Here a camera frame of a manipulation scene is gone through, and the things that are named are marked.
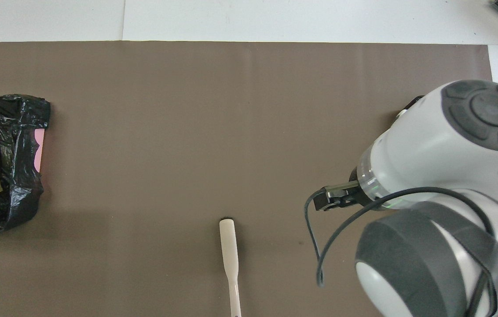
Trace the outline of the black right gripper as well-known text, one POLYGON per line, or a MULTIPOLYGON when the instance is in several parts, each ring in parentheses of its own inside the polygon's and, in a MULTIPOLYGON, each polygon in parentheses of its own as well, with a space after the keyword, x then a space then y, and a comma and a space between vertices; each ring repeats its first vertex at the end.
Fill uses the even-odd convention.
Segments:
POLYGON ((348 207, 360 203, 361 188, 358 181, 326 185, 313 198, 315 210, 327 211, 336 207, 348 207))

